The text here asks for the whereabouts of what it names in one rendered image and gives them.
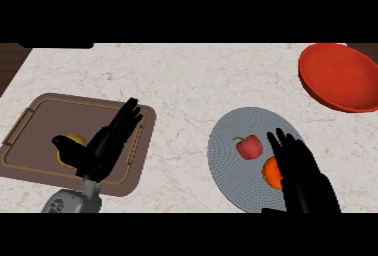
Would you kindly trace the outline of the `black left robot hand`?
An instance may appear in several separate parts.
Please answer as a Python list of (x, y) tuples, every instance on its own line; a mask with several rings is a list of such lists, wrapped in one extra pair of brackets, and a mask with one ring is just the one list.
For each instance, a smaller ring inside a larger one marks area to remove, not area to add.
[(129, 99), (110, 125), (101, 128), (88, 146), (82, 146), (64, 135), (52, 139), (63, 162), (77, 169), (79, 177), (95, 182), (110, 176), (125, 144), (144, 118), (138, 102), (136, 98)]

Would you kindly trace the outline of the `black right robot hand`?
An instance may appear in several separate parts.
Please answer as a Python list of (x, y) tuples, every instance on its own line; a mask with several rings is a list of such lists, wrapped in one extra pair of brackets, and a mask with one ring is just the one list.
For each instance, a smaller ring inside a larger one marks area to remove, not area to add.
[(287, 210), (263, 208), (263, 213), (340, 214), (342, 208), (331, 181), (321, 172), (312, 151), (283, 129), (268, 133), (278, 168)]

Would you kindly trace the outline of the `grey round placemat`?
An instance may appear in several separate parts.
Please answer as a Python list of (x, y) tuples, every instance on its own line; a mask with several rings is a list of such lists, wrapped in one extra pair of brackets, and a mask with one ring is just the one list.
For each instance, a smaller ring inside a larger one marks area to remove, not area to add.
[[(263, 208), (286, 211), (281, 190), (272, 188), (263, 179), (263, 165), (274, 156), (268, 133), (281, 128), (296, 139), (302, 138), (292, 123), (275, 112), (259, 107), (232, 110), (218, 121), (209, 139), (209, 166), (218, 187), (232, 204), (249, 213)], [(238, 152), (237, 136), (255, 135), (263, 145), (263, 154), (246, 160)]]

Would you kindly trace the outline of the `red bell pepper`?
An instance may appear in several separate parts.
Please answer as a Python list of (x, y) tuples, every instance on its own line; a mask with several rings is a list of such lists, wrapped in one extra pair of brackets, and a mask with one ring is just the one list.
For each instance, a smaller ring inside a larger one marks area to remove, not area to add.
[(238, 140), (237, 150), (246, 160), (255, 160), (262, 156), (263, 144), (256, 135), (250, 135), (249, 137), (235, 136), (232, 140)]

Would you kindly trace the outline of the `red bowl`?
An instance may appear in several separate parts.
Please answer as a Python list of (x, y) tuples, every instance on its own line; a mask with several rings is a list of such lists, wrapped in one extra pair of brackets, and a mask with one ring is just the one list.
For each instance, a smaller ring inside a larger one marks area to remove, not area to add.
[(299, 57), (299, 78), (314, 99), (346, 113), (378, 111), (378, 64), (352, 47), (317, 43)]

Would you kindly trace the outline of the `yellow lemon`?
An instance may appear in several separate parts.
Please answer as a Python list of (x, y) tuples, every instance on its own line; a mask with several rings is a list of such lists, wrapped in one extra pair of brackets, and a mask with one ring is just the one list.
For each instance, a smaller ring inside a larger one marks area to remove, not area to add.
[[(82, 146), (88, 146), (88, 142), (80, 134), (69, 134), (67, 138), (70, 138)], [(57, 155), (57, 159), (63, 167), (73, 169), (73, 166), (63, 162), (61, 155)]]

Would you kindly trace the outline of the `orange fruit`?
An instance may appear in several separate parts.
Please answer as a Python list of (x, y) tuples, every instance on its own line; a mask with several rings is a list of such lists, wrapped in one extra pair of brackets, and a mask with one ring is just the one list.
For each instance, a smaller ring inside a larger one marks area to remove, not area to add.
[(265, 179), (268, 185), (274, 189), (281, 190), (283, 189), (283, 184), (281, 184), (283, 175), (281, 175), (281, 171), (278, 168), (278, 163), (277, 163), (275, 157), (271, 157), (266, 160), (266, 163), (263, 165), (262, 175), (263, 175), (263, 179)]

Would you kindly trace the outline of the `brown cutting board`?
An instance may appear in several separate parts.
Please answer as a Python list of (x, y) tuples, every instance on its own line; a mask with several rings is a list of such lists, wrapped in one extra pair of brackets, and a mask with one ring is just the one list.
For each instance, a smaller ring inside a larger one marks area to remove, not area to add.
[(153, 107), (40, 95), (0, 145), (0, 177), (123, 197), (138, 187), (157, 121)]

